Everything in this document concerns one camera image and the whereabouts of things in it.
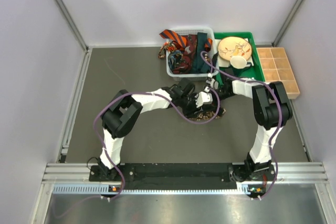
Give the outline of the brown floral tie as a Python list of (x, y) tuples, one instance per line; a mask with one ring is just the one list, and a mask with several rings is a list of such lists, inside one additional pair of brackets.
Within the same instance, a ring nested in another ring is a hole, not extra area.
[(191, 120), (193, 120), (193, 121), (208, 121), (212, 117), (214, 117), (214, 119), (219, 119), (226, 113), (226, 110), (224, 108), (220, 107), (219, 112), (216, 115), (215, 115), (215, 113), (216, 113), (216, 109), (211, 110), (211, 111), (199, 111), (191, 118)]

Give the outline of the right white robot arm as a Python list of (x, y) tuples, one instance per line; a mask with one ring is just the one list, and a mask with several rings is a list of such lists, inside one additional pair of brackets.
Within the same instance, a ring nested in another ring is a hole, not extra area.
[(256, 180), (264, 173), (278, 171), (273, 148), (278, 134), (293, 116), (285, 86), (281, 81), (262, 82), (239, 78), (219, 70), (225, 97), (242, 95), (253, 101), (254, 117), (258, 124), (254, 144), (244, 160), (243, 168), (234, 168), (232, 176), (239, 182)]

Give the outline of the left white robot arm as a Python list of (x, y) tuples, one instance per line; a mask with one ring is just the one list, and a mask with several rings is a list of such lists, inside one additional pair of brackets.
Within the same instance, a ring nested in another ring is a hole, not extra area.
[(152, 92), (129, 93), (121, 90), (113, 98), (113, 103), (100, 115), (103, 129), (103, 148), (98, 166), (103, 177), (114, 180), (119, 174), (118, 164), (123, 140), (133, 129), (140, 114), (157, 109), (180, 107), (183, 115), (190, 119), (212, 95), (207, 88), (194, 93), (195, 85), (189, 80), (170, 87), (162, 87)]

